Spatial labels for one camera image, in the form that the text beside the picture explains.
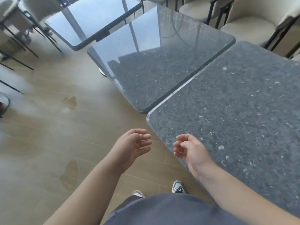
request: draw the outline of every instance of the hand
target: hand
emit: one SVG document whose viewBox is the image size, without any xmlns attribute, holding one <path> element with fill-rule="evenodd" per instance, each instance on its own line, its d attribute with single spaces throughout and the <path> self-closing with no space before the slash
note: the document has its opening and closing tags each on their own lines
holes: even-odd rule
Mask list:
<svg viewBox="0 0 300 225">
<path fill-rule="evenodd" d="M 124 173 L 135 159 L 151 150 L 151 135 L 147 130 L 132 129 L 122 135 L 111 151 L 106 156 L 107 160 L 116 166 L 117 170 Z"/>
<path fill-rule="evenodd" d="M 203 172 L 207 166 L 216 166 L 205 146 L 194 136 L 182 134 L 176 137 L 174 155 L 181 158 L 187 165 L 192 175 L 202 181 Z"/>
</svg>

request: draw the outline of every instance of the right arm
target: right arm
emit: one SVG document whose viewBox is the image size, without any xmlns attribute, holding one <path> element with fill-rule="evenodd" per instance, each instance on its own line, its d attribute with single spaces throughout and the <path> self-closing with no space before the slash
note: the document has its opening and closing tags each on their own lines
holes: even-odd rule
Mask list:
<svg viewBox="0 0 300 225">
<path fill-rule="evenodd" d="M 217 166 L 204 145 L 192 135 L 183 134 L 174 143 L 174 155 L 225 211 L 250 225 L 300 225 L 300 219 L 272 204 L 238 179 Z"/>
</svg>

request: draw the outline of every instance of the person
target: person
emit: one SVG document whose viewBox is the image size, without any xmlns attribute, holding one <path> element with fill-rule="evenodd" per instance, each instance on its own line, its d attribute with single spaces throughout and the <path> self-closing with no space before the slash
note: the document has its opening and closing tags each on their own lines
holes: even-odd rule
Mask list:
<svg viewBox="0 0 300 225">
<path fill-rule="evenodd" d="M 121 136 L 108 155 L 91 171 L 45 225 L 100 224 L 115 187 L 135 159 L 151 150 L 151 136 L 133 129 Z M 181 182 L 172 192 L 144 197 L 140 191 L 109 214 L 107 225 L 116 224 L 300 224 L 300 219 L 267 201 L 217 166 L 194 136 L 177 136 L 174 155 L 208 190 L 218 206 L 185 194 Z"/>
</svg>

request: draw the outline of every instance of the floor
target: floor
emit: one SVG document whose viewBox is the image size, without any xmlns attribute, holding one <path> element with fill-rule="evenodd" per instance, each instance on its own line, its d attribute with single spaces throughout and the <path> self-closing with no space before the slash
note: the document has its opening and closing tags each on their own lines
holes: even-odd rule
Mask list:
<svg viewBox="0 0 300 225">
<path fill-rule="evenodd" d="M 299 33 L 293 29 L 277 53 L 284 55 L 295 44 L 295 31 Z M 0 79 L 23 92 L 0 84 L 0 92 L 11 99 L 0 120 L 1 225 L 42 224 L 131 128 L 152 134 L 152 150 L 122 175 L 107 213 L 133 190 L 146 196 L 170 192 L 175 180 L 188 193 L 212 202 L 149 128 L 146 116 L 99 73 L 86 49 L 75 52 L 57 38 L 61 55 L 38 34 L 32 37 L 30 48 L 40 57 L 27 51 L 15 58 L 35 71 L 8 60 L 4 63 L 15 72 L 0 72 Z"/>
</svg>

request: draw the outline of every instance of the granite tabletop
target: granite tabletop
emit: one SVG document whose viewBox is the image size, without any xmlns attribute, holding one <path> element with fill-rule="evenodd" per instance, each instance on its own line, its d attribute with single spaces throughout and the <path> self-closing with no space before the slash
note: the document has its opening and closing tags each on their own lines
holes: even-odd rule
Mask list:
<svg viewBox="0 0 300 225">
<path fill-rule="evenodd" d="M 139 113 L 214 60 L 234 37 L 158 5 L 88 49 Z"/>
<path fill-rule="evenodd" d="M 194 135 L 220 167 L 300 218 L 296 62 L 238 42 L 151 110 L 147 122 L 172 152 L 177 135 Z"/>
<path fill-rule="evenodd" d="M 45 24 L 73 50 L 80 50 L 142 7 L 137 0 L 78 0 Z"/>
</svg>

